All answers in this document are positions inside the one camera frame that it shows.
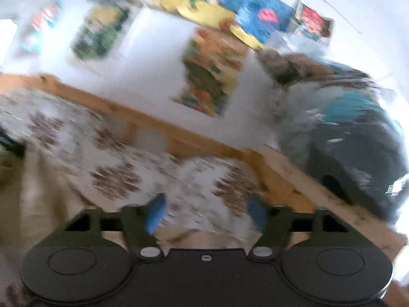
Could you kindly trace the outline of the beige garment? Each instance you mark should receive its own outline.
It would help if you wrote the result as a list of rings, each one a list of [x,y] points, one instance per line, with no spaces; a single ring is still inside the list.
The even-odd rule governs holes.
[[[136,148],[92,149],[68,165],[37,146],[25,158],[1,156],[1,305],[26,306],[19,280],[23,254],[85,208],[116,211],[167,195],[154,235],[164,249],[235,248],[250,244],[249,168],[235,159],[178,160]]]

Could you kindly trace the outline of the teal clothes pile in bag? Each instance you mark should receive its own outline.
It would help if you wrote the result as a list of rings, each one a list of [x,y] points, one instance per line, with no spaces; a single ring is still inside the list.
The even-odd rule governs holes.
[[[280,150],[348,204],[394,224],[408,200],[408,146],[370,75],[303,53],[256,52],[272,79]]]

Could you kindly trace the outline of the floral patterned bedspread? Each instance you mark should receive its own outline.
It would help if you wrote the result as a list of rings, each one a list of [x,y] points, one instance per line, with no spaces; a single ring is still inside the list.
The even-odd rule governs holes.
[[[131,146],[101,114],[38,90],[3,95],[1,126],[26,147],[23,158],[1,153],[2,219],[17,219],[25,247],[85,208],[114,212],[158,193],[166,195],[162,243],[231,248],[260,236],[247,195],[261,195],[261,184],[242,161]]]

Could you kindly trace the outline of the wooden bed frame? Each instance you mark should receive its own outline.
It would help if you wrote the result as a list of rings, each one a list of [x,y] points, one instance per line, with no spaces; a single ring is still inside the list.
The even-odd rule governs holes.
[[[380,247],[391,259],[395,259],[408,245],[408,238],[403,234],[396,232],[364,208],[349,206],[339,200],[318,181],[292,165],[280,152],[268,146],[261,146],[256,150],[237,150],[148,114],[65,85],[52,75],[1,74],[1,93],[5,94],[19,87],[41,90],[88,109],[112,114],[124,120],[131,131],[154,130],[165,138],[167,151],[176,157],[215,155],[240,159],[256,171],[267,189],[270,202],[286,204],[296,211],[307,213],[312,212],[314,206],[327,208]]]

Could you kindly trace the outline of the colourful landscape wall poster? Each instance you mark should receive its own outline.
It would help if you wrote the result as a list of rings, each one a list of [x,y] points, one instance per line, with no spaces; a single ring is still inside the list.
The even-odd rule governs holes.
[[[238,86],[248,52],[227,33],[196,28],[182,56],[185,85],[172,101],[220,118]]]

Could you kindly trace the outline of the green yellow wall poster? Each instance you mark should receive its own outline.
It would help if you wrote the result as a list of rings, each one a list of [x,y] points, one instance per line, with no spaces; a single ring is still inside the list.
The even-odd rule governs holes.
[[[131,10],[119,5],[96,4],[84,19],[71,50],[81,60],[101,60],[112,50]]]

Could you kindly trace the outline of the blue yellow wall poster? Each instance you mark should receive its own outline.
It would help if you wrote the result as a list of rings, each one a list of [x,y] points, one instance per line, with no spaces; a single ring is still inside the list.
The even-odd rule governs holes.
[[[281,0],[143,0],[196,24],[231,33],[259,50],[288,29],[294,9]]]

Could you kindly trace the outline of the red blue small wall picture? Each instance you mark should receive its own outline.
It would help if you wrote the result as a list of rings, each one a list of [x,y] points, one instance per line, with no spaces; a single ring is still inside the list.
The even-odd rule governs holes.
[[[61,0],[50,0],[33,13],[24,29],[21,48],[27,53],[40,53],[45,37],[58,25],[64,6]]]

